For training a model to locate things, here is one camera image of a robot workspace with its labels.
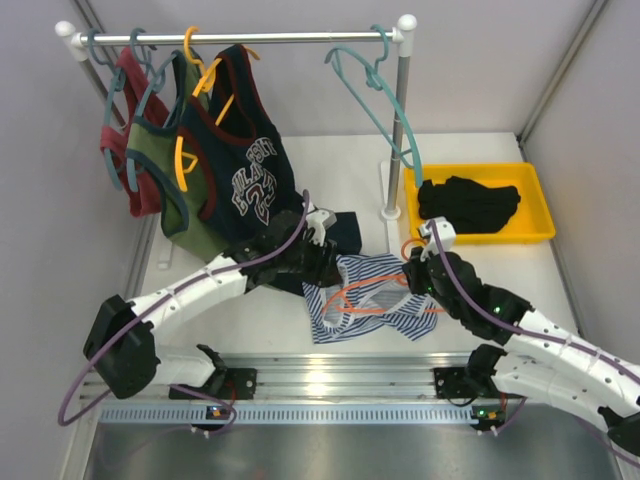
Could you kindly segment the orange plastic hanger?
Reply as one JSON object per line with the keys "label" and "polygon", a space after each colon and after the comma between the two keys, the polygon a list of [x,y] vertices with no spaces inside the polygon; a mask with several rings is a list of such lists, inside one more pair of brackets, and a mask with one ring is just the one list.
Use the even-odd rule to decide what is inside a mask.
{"label": "orange plastic hanger", "polygon": [[321,315],[340,315],[355,321],[362,317],[408,315],[422,318],[444,310],[425,295],[411,294],[400,260],[393,254],[341,256],[342,285],[325,295]]}

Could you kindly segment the blue white striped tank top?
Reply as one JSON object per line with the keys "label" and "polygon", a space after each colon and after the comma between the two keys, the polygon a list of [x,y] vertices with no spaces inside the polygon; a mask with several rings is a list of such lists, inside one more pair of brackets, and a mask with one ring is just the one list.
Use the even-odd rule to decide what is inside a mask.
{"label": "blue white striped tank top", "polygon": [[315,344],[344,342],[383,327],[417,341],[437,326],[442,309],[430,296],[410,292],[395,255],[340,255],[337,267],[337,284],[302,285]]}

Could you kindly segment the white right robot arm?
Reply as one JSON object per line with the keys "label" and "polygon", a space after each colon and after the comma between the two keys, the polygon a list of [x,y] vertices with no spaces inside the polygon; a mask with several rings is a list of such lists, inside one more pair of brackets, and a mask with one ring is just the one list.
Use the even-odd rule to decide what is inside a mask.
{"label": "white right robot arm", "polygon": [[483,283],[453,252],[421,247],[403,266],[413,293],[432,296],[482,339],[465,379],[478,396],[504,393],[569,413],[639,453],[639,368],[547,318],[527,300]]}

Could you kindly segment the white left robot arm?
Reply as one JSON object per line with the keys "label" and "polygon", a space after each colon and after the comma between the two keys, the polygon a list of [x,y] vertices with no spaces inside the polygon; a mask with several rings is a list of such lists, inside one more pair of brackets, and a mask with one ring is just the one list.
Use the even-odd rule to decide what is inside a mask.
{"label": "white left robot arm", "polygon": [[85,357],[118,399],[156,385],[169,387],[173,398],[217,396],[227,377],[219,353],[205,344],[171,346],[169,338],[205,311],[280,274],[320,287],[339,283],[337,244],[327,236],[335,221],[326,209],[306,215],[285,210],[256,237],[164,289],[130,300],[107,298],[85,342]]}

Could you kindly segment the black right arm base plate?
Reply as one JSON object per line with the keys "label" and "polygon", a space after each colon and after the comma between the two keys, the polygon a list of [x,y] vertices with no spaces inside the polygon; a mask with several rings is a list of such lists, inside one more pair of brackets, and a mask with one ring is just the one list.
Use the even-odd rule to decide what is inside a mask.
{"label": "black right arm base plate", "polygon": [[465,367],[434,368],[433,377],[438,399],[457,402],[498,399],[501,395],[488,375],[469,372]]}

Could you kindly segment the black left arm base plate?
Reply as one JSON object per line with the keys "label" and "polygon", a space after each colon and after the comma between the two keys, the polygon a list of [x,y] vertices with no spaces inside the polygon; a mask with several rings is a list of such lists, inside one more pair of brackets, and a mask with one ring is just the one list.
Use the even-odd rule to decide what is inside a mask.
{"label": "black left arm base plate", "polygon": [[220,400],[251,400],[257,385],[254,368],[218,369],[202,387],[184,385],[184,388]]}

